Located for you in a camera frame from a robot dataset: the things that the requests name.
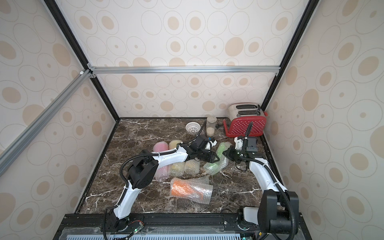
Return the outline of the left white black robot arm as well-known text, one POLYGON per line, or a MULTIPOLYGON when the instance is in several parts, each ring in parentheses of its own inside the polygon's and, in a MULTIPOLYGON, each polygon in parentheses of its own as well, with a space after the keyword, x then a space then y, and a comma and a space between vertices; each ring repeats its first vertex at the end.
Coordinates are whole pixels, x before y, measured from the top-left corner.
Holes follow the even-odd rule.
POLYGON ((118 202, 113 207, 106 208, 103 230, 120 232, 127 228, 134 202, 141 190, 150 185, 159 168, 195 158, 207 163, 218 162, 220 158, 212 151, 216 144, 214 138, 198 135, 190 141, 178 143, 171 150, 143 150, 139 155, 126 160, 119 171, 125 185, 118 202))

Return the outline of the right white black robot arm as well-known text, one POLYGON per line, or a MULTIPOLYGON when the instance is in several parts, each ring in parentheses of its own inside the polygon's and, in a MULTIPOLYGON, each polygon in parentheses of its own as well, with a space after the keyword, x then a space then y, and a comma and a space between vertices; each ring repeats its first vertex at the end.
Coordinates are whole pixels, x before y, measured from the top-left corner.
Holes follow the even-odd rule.
POLYGON ((257 225, 262 233, 272 234, 277 240, 279 234, 286 234, 288 240, 293 240, 299 230, 299 197, 278 180, 256 144, 255 137, 236 137, 235 146, 223 152, 227 159, 245 163, 263 191, 259 207, 243 208, 243 220, 257 225))

